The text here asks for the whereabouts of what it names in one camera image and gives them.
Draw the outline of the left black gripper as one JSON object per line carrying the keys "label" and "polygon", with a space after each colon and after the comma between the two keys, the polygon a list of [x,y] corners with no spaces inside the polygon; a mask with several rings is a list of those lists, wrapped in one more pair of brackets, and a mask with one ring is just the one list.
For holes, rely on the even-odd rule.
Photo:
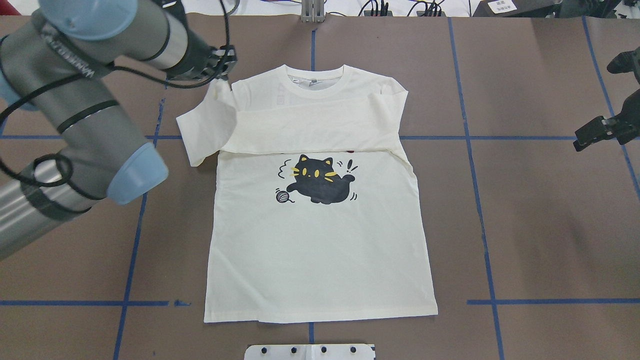
{"label": "left black gripper", "polygon": [[178,64],[170,68],[172,81],[201,81],[222,79],[226,92],[233,91],[233,83],[228,74],[238,61],[236,46],[223,45],[220,48],[204,45],[189,47]]}

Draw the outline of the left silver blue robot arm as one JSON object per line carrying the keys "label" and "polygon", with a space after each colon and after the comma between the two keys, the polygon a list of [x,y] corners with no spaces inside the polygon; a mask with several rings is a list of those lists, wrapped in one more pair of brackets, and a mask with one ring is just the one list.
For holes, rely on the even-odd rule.
{"label": "left silver blue robot arm", "polygon": [[194,33],[180,0],[41,0],[30,22],[1,39],[5,122],[40,111],[66,148],[1,171],[1,258],[108,198],[126,205],[169,175],[155,146],[103,83],[127,72],[176,89],[227,80],[237,62],[225,44]]}

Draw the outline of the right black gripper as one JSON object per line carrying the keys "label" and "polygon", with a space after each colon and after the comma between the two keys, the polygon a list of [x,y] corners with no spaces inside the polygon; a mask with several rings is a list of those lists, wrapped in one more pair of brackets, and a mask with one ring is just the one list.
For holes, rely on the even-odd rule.
{"label": "right black gripper", "polygon": [[[620,52],[606,66],[613,75],[633,73],[640,82],[640,48]],[[581,152],[588,146],[600,141],[616,139],[625,145],[639,137],[640,131],[640,90],[636,89],[622,103],[621,111],[613,117],[597,116],[580,127],[576,132],[574,150]]]}

